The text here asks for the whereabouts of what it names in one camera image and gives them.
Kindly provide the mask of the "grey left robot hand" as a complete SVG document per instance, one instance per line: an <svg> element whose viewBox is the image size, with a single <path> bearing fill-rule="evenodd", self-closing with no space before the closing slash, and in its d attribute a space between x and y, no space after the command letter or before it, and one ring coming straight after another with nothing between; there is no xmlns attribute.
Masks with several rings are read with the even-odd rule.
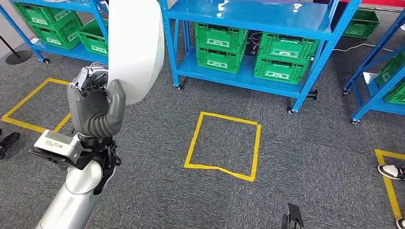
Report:
<svg viewBox="0 0 405 229"><path fill-rule="evenodd" d="M126 94L119 80L108 82L108 67L94 62L83 67L67 86L76 131L89 137L116 135L123 123Z"/></svg>

